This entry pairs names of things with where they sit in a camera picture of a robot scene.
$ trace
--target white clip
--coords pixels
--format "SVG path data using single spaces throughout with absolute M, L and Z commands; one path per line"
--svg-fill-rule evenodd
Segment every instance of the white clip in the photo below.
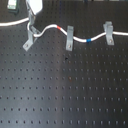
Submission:
M 74 32 L 74 27 L 68 26 L 67 42 L 66 42 L 66 50 L 68 51 L 72 51 L 73 49 L 73 32 Z
M 114 45 L 114 40 L 112 37 L 113 34 L 113 26 L 111 21 L 105 22 L 103 25 L 104 31 L 106 32 L 106 40 L 108 45 Z

